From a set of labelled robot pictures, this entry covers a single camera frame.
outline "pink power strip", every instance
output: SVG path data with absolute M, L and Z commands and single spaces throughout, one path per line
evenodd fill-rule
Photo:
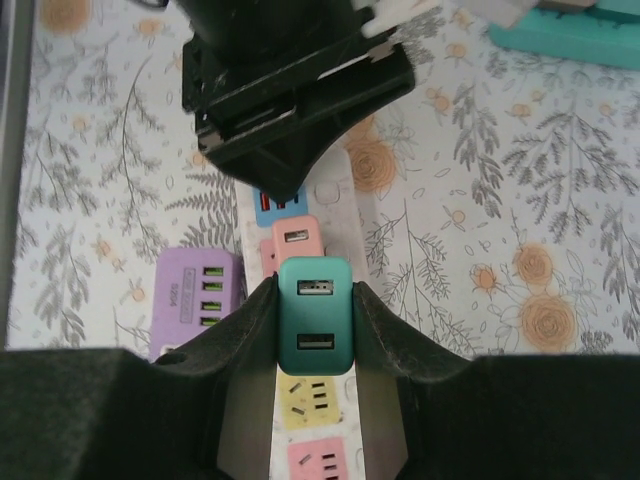
M 341 437 L 289 445 L 291 480 L 347 480 L 347 462 Z

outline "blue usb charger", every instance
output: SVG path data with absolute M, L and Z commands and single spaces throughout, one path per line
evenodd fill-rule
M 280 266 L 278 363 L 288 375 L 342 375 L 353 365 L 351 265 L 293 257 Z

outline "floral tablecloth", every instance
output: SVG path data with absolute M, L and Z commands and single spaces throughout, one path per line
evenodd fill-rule
M 41 0 L 34 35 L 9 346 L 144 356 L 158 253 L 240 252 L 181 110 L 187 21 Z M 465 356 L 637 352 L 640 74 L 501 50 L 448 3 L 397 39 L 418 87 L 343 140 L 371 285 Z

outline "orange flower print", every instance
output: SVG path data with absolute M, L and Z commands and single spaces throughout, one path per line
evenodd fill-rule
M 42 0 L 40 23 L 54 35 L 73 35 L 89 23 L 90 0 Z
M 123 260 L 123 259 L 118 258 L 118 257 L 114 257 L 111 260 L 111 266 L 113 267 L 113 271 L 115 273 L 124 272 L 125 263 L 127 263 L 126 260 Z
M 507 115 L 517 118 L 522 122 L 523 125 L 526 125 L 527 122 L 525 118 L 531 116 L 531 107 L 522 103 L 516 103 L 511 107 L 511 110 L 507 112 Z
M 482 290 L 491 296 L 500 287 L 498 277 L 496 277 L 489 265 L 482 263 L 474 265 L 469 272 L 469 277 L 471 277 L 471 281 L 475 285 L 474 292 Z
M 440 126 L 442 126 L 442 117 L 447 116 L 449 109 L 451 108 L 451 100 L 449 97 L 442 93 L 442 87 L 427 88 L 427 104 L 433 107 L 436 114 L 436 119 Z
M 547 94 L 545 92 L 534 90 L 533 92 L 531 92 L 531 101 L 537 103 L 538 105 L 542 105 L 542 100 L 544 100 L 544 97 L 546 96 Z
M 91 129 L 91 126 L 89 124 L 89 119 L 87 119 L 83 115 L 76 115 L 75 117 L 73 117 L 73 120 L 71 121 L 71 128 L 73 129 L 73 133 L 70 135 L 69 138 L 72 138 L 72 139 L 80 138 L 82 143 L 86 145 L 87 144 L 86 132 Z
M 613 121 L 613 118 L 611 118 L 617 113 L 617 110 L 615 108 L 613 108 L 610 104 L 605 102 L 600 104 L 598 111 L 600 112 L 600 115 L 602 115 L 600 122 L 604 121 L 609 123 L 609 125 L 612 125 L 614 127 L 616 126 L 615 122 Z
M 455 23 L 460 30 L 468 32 L 469 27 L 473 24 L 473 20 L 471 14 L 467 10 L 459 8 L 453 13 L 449 23 Z
M 199 151 L 193 152 L 191 158 L 187 159 L 186 163 L 187 165 L 183 170 L 202 170 L 204 172 L 209 165 L 207 158 Z
M 396 176 L 396 159 L 388 145 L 365 137 L 348 142 L 345 148 L 351 159 L 356 190 L 373 192 L 391 185 Z
M 467 47 L 462 43 L 450 43 L 445 49 L 447 56 L 445 58 L 453 58 L 456 63 L 456 67 L 460 62 L 465 62 L 467 65 L 471 65 L 471 62 L 467 60 Z
M 378 138 L 376 129 L 375 129 L 375 115 L 369 115 L 364 120 L 356 123 L 353 127 L 349 129 L 347 132 L 347 138 L 349 140 L 363 140 L 368 138 L 370 140 L 375 140 Z
M 442 206 L 442 208 L 444 209 L 445 213 L 448 215 L 449 220 L 447 220 L 444 223 L 444 225 L 442 225 L 442 227 L 440 227 L 440 230 L 444 230 L 446 228 L 449 228 L 451 225 L 453 225 L 454 227 L 456 227 L 461 232 L 466 232 L 466 229 L 464 228 L 464 225 L 462 225 L 464 223 L 464 221 L 467 219 L 467 216 L 465 215 L 465 213 L 462 210 L 455 210 L 455 211 L 451 212 L 444 205 Z
M 526 284 L 546 287 L 551 283 L 553 263 L 547 251 L 541 246 L 523 245 L 516 252 L 513 264 Z
M 136 303 L 143 302 L 147 298 L 147 294 L 142 288 L 142 278 L 138 278 L 136 283 L 129 280 L 129 289 L 120 299 L 120 304 L 122 305 L 129 298 Z
M 529 298 L 520 309 L 520 319 L 525 338 L 541 352 L 564 352 L 575 341 L 575 315 L 560 297 Z
M 134 33 L 129 40 L 142 39 L 147 41 L 149 48 L 153 47 L 156 38 L 160 35 L 173 37 L 171 28 L 159 18 L 145 18 L 133 26 Z
M 111 244 L 106 240 L 103 240 L 101 237 L 98 237 L 95 243 L 91 244 L 91 247 L 98 256 L 98 261 L 100 262 L 111 255 Z

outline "usb charging hub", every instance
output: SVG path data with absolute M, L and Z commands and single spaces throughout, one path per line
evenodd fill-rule
M 217 248 L 168 248 L 158 257 L 149 358 L 197 337 L 240 306 L 242 263 Z
M 278 289 L 278 363 L 284 373 L 347 372 L 353 364 L 349 263 L 341 257 L 289 258 L 280 266 Z
M 271 227 L 273 251 L 279 267 L 291 257 L 322 257 L 320 223 L 313 215 L 281 218 Z

